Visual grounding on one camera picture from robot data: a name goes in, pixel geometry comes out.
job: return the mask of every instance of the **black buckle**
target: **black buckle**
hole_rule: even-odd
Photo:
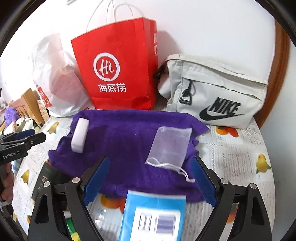
[[[189,86],[186,90],[182,92],[182,96],[179,100],[181,104],[192,105],[192,94],[190,93],[192,86],[192,80],[189,80]]]
[[[155,74],[153,75],[153,78],[156,79],[156,80],[159,80],[160,79],[160,76],[161,74],[165,71],[165,66],[162,65],[156,72]]]

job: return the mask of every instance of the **nike swoosh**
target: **nike swoosh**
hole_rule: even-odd
[[[220,119],[225,119],[225,118],[239,116],[239,115],[245,115],[245,114],[239,114],[239,115],[235,115],[235,114],[233,114],[233,115],[209,115],[207,113],[207,110],[208,110],[209,107],[210,107],[210,105],[200,112],[200,118],[203,119],[204,121],[214,121],[214,120],[220,120]]]

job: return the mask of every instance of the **barcode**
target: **barcode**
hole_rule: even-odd
[[[176,216],[159,216],[157,223],[157,234],[174,235]]]
[[[141,213],[138,230],[150,231],[151,219],[150,213]]]

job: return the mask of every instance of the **blue gripper pad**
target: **blue gripper pad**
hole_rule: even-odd
[[[215,207],[217,204],[216,188],[208,175],[205,173],[198,160],[194,157],[190,160],[191,171],[194,175],[195,183],[199,186],[205,201]]]
[[[105,157],[99,165],[98,169],[94,172],[93,176],[85,186],[83,203],[87,206],[90,202],[93,202],[96,195],[99,192],[100,187],[103,184],[105,177],[107,176],[110,168],[110,160]]]
[[[25,137],[29,137],[35,135],[35,131],[33,129],[27,130],[27,131],[22,131],[18,132],[16,135],[16,140],[24,139]]]

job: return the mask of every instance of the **white nike waist bag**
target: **white nike waist bag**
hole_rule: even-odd
[[[249,70],[214,59],[174,54],[155,77],[168,110],[216,126],[246,128],[264,103],[268,82]]]

